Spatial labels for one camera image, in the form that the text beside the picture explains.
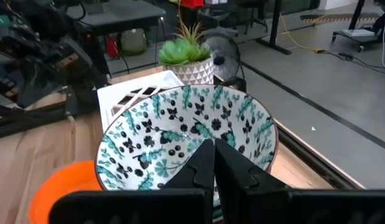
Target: white plastic basket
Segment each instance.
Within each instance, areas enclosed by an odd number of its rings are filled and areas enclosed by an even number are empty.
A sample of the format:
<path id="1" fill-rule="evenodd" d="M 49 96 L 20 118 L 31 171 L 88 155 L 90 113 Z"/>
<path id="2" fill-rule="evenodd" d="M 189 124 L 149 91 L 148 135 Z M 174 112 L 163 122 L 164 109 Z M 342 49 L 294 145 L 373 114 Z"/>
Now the white plastic basket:
<path id="1" fill-rule="evenodd" d="M 136 100 L 146 98 L 161 90 L 181 86 L 183 83 L 170 70 L 154 73 L 103 87 L 97 90 L 103 131 Z"/>

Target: air plant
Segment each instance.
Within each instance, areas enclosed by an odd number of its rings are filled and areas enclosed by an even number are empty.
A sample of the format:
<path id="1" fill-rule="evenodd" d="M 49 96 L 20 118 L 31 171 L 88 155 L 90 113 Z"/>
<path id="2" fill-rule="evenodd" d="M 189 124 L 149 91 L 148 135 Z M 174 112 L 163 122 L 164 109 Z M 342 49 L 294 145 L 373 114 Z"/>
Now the air plant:
<path id="1" fill-rule="evenodd" d="M 199 45 L 201 23 L 194 24 L 191 28 L 180 19 L 181 28 L 179 34 L 175 34 L 176 40 L 166 41 L 159 51 L 159 62 L 162 65 L 185 65 L 202 62 L 211 56 L 208 48 Z"/>

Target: patterned bowl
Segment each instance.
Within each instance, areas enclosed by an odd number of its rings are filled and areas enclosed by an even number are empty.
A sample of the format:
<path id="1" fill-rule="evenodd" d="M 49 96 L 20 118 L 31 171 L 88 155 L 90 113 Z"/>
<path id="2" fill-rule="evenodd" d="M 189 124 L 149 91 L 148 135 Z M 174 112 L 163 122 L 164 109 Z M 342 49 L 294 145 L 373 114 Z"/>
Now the patterned bowl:
<path id="1" fill-rule="evenodd" d="M 222 138 L 263 170 L 270 170 L 278 142 L 272 117 L 250 95 L 179 86 L 140 101 L 110 125 L 96 157 L 98 181 L 105 190 L 160 189 L 207 138 Z"/>

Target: black fan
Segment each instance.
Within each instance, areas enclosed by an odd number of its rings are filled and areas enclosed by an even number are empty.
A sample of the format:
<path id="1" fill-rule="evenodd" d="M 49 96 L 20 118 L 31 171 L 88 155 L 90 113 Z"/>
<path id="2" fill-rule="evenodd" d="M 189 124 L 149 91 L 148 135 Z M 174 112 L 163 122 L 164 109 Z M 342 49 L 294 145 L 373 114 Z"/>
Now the black fan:
<path id="1" fill-rule="evenodd" d="M 223 80 L 228 80 L 235 77 L 241 68 L 242 76 L 245 78 L 238 46 L 231 37 L 213 32 L 202 35 L 199 42 L 211 50 L 214 74 Z"/>

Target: wooden table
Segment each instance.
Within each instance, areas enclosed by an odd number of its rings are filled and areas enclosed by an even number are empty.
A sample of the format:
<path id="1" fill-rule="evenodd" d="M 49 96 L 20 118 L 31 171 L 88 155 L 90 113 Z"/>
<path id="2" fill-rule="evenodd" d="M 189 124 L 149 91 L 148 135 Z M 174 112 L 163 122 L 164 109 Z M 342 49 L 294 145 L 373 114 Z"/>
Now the wooden table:
<path id="1" fill-rule="evenodd" d="M 153 68 L 114 78 L 117 83 L 161 71 Z M 64 100 L 56 93 L 37 102 L 40 107 Z M 64 120 L 0 139 L 0 224 L 29 223 L 27 213 L 34 194 L 56 170 L 90 160 L 102 137 L 98 112 L 75 121 Z M 272 175 L 296 188 L 331 186 L 284 145 L 278 145 Z"/>

